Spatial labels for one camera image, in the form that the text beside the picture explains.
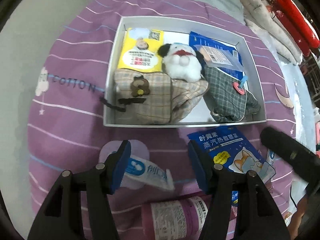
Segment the white blue band-aid packet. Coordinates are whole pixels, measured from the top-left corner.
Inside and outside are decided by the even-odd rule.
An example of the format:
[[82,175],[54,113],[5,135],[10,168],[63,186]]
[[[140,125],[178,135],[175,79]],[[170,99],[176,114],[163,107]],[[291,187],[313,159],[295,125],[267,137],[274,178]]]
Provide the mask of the white blue band-aid packet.
[[149,160],[132,155],[125,169],[123,187],[140,189],[144,185],[163,191],[174,191],[175,185],[169,169],[163,170]]

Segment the brown bear charm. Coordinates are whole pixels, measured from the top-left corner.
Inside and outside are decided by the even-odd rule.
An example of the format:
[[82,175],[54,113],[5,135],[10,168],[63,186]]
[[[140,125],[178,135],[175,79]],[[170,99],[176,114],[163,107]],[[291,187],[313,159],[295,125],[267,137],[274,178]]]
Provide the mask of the brown bear charm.
[[136,98],[150,94],[149,82],[144,76],[135,76],[130,85],[131,95]]

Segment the blue steam eye mask pack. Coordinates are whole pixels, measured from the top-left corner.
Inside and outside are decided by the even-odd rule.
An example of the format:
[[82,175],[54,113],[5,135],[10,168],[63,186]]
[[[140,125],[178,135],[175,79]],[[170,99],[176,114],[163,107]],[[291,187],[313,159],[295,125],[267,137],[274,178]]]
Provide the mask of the blue steam eye mask pack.
[[235,126],[194,132],[188,138],[196,142],[201,152],[209,156],[214,164],[221,164],[230,171],[244,174],[253,170],[264,183],[276,174],[275,169]]

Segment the clear barcode packet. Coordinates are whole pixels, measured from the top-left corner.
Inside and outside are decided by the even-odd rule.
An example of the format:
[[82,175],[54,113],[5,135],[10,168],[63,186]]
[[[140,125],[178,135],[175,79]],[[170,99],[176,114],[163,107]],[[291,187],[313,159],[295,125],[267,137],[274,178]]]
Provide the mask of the clear barcode packet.
[[244,72],[244,67],[240,64],[228,50],[217,49],[209,46],[195,45],[195,48],[204,57],[204,61],[208,67],[227,68]]

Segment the beige plaid pouch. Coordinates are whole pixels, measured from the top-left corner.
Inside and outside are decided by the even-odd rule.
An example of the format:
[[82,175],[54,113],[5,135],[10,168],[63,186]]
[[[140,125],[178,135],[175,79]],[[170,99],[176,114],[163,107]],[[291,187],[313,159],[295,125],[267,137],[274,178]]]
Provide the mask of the beige plaid pouch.
[[[144,76],[149,82],[150,94],[134,98],[130,85],[135,76]],[[208,90],[208,82],[200,79],[188,83],[172,79],[162,72],[140,73],[118,69],[114,74],[118,124],[167,125],[184,119]]]

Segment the pink donut charm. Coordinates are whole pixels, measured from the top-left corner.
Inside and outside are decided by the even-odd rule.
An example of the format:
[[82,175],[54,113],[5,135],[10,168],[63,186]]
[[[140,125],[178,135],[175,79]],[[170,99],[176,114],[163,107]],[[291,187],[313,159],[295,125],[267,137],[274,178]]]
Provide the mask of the pink donut charm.
[[233,82],[233,88],[240,95],[246,94],[246,89],[244,88],[245,83],[247,82],[248,77],[246,75],[239,82]]

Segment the green plaid pouch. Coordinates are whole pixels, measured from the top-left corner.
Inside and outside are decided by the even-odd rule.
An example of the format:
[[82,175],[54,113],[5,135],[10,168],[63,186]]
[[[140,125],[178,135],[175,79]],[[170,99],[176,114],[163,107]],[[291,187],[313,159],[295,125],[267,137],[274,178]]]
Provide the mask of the green plaid pouch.
[[251,92],[245,90],[241,95],[234,88],[234,83],[240,83],[238,79],[208,66],[204,66],[204,78],[209,84],[204,101],[215,122],[240,122],[260,111],[259,102]]

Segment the white cardboard box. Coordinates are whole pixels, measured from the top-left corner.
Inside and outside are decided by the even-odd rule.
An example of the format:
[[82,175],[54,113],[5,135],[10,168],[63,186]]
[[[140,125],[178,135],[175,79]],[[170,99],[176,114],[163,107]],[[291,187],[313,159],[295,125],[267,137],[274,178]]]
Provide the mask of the white cardboard box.
[[248,42],[170,17],[122,17],[103,98],[106,127],[259,124],[263,90]]

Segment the red patterned blanket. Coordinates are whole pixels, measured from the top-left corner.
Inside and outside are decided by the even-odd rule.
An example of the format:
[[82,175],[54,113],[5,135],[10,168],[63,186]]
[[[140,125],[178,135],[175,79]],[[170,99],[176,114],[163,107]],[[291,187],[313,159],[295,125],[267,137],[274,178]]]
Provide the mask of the red patterned blanket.
[[304,57],[319,48],[319,38],[292,0],[266,0],[276,18],[292,36]]

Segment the yellow booklet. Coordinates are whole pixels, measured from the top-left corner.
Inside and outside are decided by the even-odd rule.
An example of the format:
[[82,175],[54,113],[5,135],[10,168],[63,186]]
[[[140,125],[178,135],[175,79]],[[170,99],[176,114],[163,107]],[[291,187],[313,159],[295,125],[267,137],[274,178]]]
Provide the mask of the yellow booklet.
[[118,69],[142,73],[162,71],[162,57],[157,54],[164,44],[164,31],[129,28],[126,31],[118,62]]

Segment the blue eye mask packet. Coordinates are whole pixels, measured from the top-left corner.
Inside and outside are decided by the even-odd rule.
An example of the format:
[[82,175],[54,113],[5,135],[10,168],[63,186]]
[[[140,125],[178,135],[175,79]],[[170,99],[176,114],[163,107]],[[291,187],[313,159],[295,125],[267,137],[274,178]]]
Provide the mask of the blue eye mask packet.
[[194,31],[189,34],[189,46],[203,55],[203,75],[212,95],[245,95],[245,68],[237,49]]

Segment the purple label bottle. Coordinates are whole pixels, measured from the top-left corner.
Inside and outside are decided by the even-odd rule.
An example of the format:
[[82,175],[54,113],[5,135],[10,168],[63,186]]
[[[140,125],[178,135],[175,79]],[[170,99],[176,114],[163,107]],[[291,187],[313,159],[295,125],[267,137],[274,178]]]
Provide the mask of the purple label bottle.
[[188,239],[205,223],[211,196],[193,196],[142,206],[142,227],[147,239]]

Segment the black white plush toy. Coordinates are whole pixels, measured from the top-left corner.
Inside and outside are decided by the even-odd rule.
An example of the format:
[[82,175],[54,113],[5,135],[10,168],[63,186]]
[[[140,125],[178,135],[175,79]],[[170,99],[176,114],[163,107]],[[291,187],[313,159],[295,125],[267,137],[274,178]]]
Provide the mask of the black white plush toy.
[[186,44],[172,43],[159,47],[157,54],[162,58],[165,72],[172,78],[189,83],[202,78],[204,57]]

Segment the lilac soft pad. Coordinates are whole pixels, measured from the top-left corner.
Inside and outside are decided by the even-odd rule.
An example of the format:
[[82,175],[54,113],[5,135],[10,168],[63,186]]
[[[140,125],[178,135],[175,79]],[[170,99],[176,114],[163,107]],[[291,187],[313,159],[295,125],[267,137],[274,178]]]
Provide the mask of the lilac soft pad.
[[130,152],[131,158],[135,156],[144,160],[150,159],[150,152],[143,142],[130,139],[128,143],[125,143],[125,146],[122,146],[122,144],[122,140],[113,140],[106,143],[99,153],[99,162],[104,163],[109,155],[112,153],[117,153],[118,150],[120,150],[120,153],[124,156],[128,155]]

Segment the white fluffy blanket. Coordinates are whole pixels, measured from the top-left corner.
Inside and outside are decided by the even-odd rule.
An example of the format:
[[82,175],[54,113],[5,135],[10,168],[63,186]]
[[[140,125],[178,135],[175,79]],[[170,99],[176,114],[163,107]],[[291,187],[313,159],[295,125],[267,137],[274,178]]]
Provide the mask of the white fluffy blanket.
[[256,32],[260,29],[267,31],[272,38],[278,54],[294,64],[300,64],[303,54],[293,37],[277,19],[266,0],[240,0],[244,7],[246,25]]

